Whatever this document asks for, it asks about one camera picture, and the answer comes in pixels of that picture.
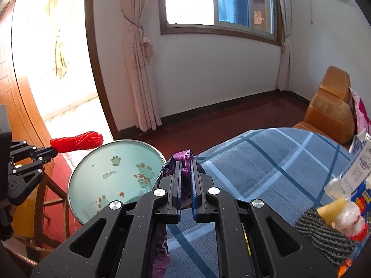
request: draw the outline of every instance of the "yellow curtain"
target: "yellow curtain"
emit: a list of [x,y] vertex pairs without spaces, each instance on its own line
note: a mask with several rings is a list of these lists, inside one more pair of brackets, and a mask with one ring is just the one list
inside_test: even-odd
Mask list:
[[60,79],[67,73],[67,58],[63,51],[61,30],[77,0],[49,0],[46,12],[55,26],[55,73]]

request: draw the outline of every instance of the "round table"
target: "round table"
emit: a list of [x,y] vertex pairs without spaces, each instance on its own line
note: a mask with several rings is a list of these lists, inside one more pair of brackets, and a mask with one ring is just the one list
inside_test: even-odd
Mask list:
[[[216,187],[240,200],[261,198],[291,225],[305,210],[331,202],[323,187],[353,158],[334,141],[294,128],[248,131],[196,157]],[[196,224],[187,209],[167,231],[165,278],[218,277],[214,224]]]

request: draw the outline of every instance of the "red floor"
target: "red floor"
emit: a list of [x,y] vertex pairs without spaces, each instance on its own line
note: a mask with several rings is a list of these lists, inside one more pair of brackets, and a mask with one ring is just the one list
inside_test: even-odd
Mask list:
[[[231,108],[198,117],[170,127],[159,127],[137,137],[156,147],[166,159],[174,153],[191,149],[197,155],[214,145],[238,136],[247,130],[269,127],[292,127],[303,120],[307,106],[283,93],[257,99]],[[54,160],[51,178],[65,191],[71,170],[61,155]],[[47,199],[55,198],[51,191]],[[62,205],[50,206],[45,211],[51,220],[44,221],[44,232],[59,241],[64,240]],[[70,232],[74,233],[80,224],[70,214]]]

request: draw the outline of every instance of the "gray knitted fabric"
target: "gray knitted fabric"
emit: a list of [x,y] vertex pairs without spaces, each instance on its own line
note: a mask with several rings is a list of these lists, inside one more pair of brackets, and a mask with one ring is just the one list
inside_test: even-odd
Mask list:
[[315,209],[304,212],[294,227],[337,268],[351,256],[357,245],[356,241],[326,225]]

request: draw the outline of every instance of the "pink curtain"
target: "pink curtain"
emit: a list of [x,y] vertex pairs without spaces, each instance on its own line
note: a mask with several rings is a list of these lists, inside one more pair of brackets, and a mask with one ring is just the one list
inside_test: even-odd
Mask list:
[[125,61],[138,117],[137,127],[144,132],[155,130],[157,125],[161,125],[161,119],[152,86],[155,79],[150,66],[153,51],[142,25],[144,8],[148,3],[147,0],[120,0],[120,4],[125,18]]

